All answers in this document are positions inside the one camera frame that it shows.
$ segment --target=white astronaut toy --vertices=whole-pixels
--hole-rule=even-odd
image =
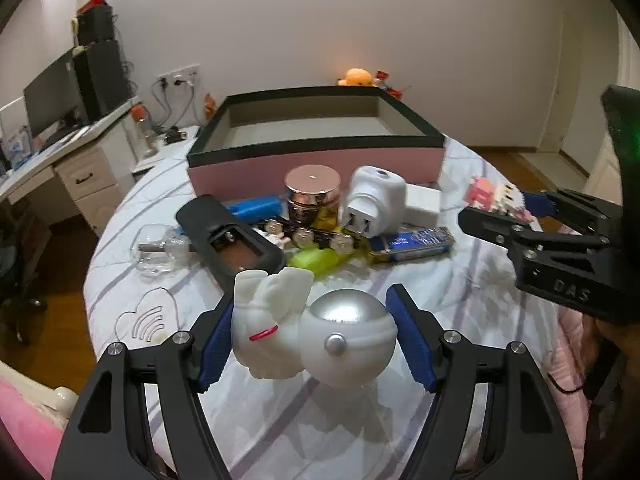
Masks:
[[[328,292],[305,308],[313,279],[293,267],[236,276],[231,341],[238,362],[258,379],[286,379],[306,368],[336,388],[372,381],[396,346],[393,317],[355,289]]]

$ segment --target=round table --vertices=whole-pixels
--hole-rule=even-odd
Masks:
[[[130,262],[129,250],[139,229],[151,223],[175,225],[175,213],[194,197],[186,174],[191,143],[131,189],[96,247],[84,300],[98,357],[116,340],[138,348],[175,330],[188,330],[222,297],[202,264],[149,279]],[[505,249],[469,237],[458,227],[469,180],[479,175],[493,184],[505,181],[480,156],[447,138],[438,180],[439,224],[456,237],[452,253],[376,266],[352,258],[316,280],[309,302],[336,288],[365,290],[384,302],[387,288],[402,283],[418,307],[433,312],[443,328],[459,330],[473,343],[488,346],[503,348],[512,340],[523,341],[538,365],[547,369],[556,346],[557,307],[515,288]],[[154,385],[145,388],[154,447],[173,467],[158,391]],[[289,380],[256,380],[231,354],[221,379],[200,396],[232,477],[260,480],[397,478],[431,399],[414,382],[398,345],[375,381],[349,390],[334,390],[306,371]],[[479,385],[463,462],[477,446],[485,399],[486,387]]]

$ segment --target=desk drawer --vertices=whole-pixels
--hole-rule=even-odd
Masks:
[[[111,186],[81,198],[76,205],[94,233],[100,236],[122,199],[118,186]]]
[[[116,178],[98,146],[66,160],[56,168],[56,172],[74,200],[116,184]]]

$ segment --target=drawer handle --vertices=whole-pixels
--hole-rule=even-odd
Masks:
[[[86,177],[84,178],[76,178],[76,184],[84,184],[87,180],[89,180],[92,176],[94,176],[93,173],[89,173]]]

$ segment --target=wall outlet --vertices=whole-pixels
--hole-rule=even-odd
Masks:
[[[174,82],[178,80],[191,81],[197,78],[199,70],[199,64],[189,65],[184,68],[179,68],[178,70],[173,70],[172,72],[161,74],[158,76],[158,79],[165,77],[169,85],[174,84]]]

